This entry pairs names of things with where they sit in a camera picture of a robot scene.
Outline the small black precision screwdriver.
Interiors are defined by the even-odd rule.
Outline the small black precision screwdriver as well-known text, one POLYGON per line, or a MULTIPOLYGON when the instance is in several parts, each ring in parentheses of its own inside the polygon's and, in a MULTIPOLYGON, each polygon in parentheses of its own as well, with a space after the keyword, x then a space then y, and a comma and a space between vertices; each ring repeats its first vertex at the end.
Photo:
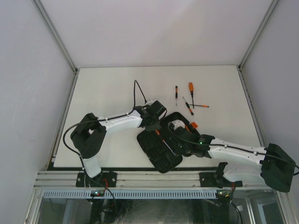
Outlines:
POLYGON ((176 106, 178 105, 178 86, 175 86, 175 100, 176 100, 176 106))

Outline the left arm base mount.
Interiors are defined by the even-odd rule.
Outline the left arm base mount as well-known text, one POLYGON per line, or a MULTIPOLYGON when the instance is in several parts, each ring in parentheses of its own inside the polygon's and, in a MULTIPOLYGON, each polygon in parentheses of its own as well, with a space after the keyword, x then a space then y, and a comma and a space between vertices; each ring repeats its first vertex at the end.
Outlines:
POLYGON ((100 187, 105 186, 116 187, 117 183, 117 173, 116 172, 104 172, 94 178, 90 178, 85 172, 79 172, 76 179, 76 187, 100 187))

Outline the thin precision screwdriver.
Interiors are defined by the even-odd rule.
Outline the thin precision screwdriver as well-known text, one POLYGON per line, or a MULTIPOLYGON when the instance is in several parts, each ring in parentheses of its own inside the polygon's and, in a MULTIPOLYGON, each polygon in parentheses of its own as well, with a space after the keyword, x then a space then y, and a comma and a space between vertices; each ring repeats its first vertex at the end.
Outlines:
POLYGON ((184 102, 185 102, 185 105, 186 105, 186 107, 188 108, 190 114, 191 114, 192 116, 194 116, 194 113, 193 113, 193 111, 192 111, 190 105, 189 105, 188 102, 186 101, 186 99, 185 99, 184 97, 182 97, 182 98, 183 98, 183 100, 184 100, 184 102))

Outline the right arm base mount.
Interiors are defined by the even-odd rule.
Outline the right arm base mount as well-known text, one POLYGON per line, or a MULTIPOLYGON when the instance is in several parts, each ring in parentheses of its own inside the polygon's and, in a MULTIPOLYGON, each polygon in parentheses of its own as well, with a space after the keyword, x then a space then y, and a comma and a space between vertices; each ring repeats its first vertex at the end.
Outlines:
POLYGON ((203 188, 218 187, 242 187, 242 181, 231 182, 224 177, 224 168, 227 162, 220 162, 215 172, 204 172, 199 174, 200 186, 203 188))

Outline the black plastic tool case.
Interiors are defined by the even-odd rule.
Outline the black plastic tool case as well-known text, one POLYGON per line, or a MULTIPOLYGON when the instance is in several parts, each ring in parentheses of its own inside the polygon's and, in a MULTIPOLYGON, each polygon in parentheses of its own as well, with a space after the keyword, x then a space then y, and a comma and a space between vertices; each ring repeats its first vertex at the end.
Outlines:
POLYGON ((175 145, 171 140, 172 134, 169 132, 168 129, 168 123, 177 119, 185 123, 185 128, 187 131, 197 131, 196 128, 198 127, 196 123, 189 122, 179 112, 173 112, 160 120, 161 128, 158 131, 176 155, 174 155, 167 148, 167 146, 159 139, 155 131, 144 130, 141 133, 139 133, 136 138, 141 149, 149 158, 149 161, 152 163, 155 169, 162 174, 173 170, 183 161, 184 156, 178 154, 175 151, 175 145))

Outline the aluminium frame rail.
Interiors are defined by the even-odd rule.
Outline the aluminium frame rail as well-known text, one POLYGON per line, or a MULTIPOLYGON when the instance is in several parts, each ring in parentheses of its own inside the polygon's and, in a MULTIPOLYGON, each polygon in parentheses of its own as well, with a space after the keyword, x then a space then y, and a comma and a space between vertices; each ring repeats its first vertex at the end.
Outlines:
MULTIPOLYGON (((83 172, 40 171, 36 189, 82 189, 83 172)), ((105 171, 101 176, 110 189, 214 189, 213 171, 105 171)))

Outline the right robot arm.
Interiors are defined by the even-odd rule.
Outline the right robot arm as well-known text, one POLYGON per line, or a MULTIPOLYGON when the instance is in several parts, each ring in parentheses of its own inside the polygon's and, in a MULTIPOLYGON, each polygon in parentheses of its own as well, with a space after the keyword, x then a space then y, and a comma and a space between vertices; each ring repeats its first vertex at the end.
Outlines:
POLYGON ((296 162, 278 145, 246 147, 199 134, 185 126, 169 125, 171 140, 184 156, 219 160, 214 179, 219 187, 228 183, 264 182, 276 191, 288 193, 298 173, 296 162))

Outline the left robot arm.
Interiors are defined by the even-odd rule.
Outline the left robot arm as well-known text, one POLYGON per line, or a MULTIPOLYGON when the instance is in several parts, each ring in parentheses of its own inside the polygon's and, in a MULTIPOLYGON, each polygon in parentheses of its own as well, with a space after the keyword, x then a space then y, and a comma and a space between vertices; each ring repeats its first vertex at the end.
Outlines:
POLYGON ((98 156, 106 136, 130 128, 158 130, 160 117, 166 113, 167 109, 154 99, 144 105, 133 107, 127 113, 112 117, 98 118, 93 113, 86 114, 78 124, 72 127, 74 130, 70 134, 70 139, 78 150, 87 174, 87 183, 96 187, 102 182, 98 156))

